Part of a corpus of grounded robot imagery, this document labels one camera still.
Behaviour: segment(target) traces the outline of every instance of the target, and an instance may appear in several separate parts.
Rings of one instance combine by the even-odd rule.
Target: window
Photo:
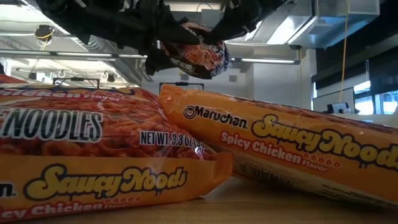
[[[355,109],[359,110],[360,115],[373,114],[373,100],[372,96],[365,96],[355,99]]]
[[[398,91],[383,93],[381,98],[383,114],[394,114],[398,105]]]

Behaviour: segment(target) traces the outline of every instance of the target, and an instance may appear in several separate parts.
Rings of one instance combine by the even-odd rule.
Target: instant noodle package
[[[180,202],[232,173],[140,88],[0,88],[0,222]]]
[[[233,152],[236,175],[398,206],[398,129],[171,85],[159,102],[195,138]]]

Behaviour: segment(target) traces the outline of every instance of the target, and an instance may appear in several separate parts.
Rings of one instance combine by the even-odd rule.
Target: orange noodle package
[[[140,88],[0,88],[0,222],[181,202],[232,173]]]
[[[195,138],[233,152],[236,175],[398,207],[398,129],[171,85],[159,102]]]

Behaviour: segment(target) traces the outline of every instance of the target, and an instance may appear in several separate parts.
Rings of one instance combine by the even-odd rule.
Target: maruchan logo
[[[13,198],[18,196],[14,189],[14,184],[0,183],[0,198]]]
[[[183,115],[187,119],[193,119],[199,116],[202,118],[212,119],[222,124],[228,124],[242,129],[248,128],[248,121],[246,119],[233,116],[230,113],[220,113],[214,110],[209,110],[202,106],[192,106],[192,105],[187,106],[183,111]]]

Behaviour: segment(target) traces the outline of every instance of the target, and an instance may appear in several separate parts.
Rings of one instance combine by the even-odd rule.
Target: wooden table
[[[24,224],[398,223],[398,213],[230,178],[190,202],[38,219]]]

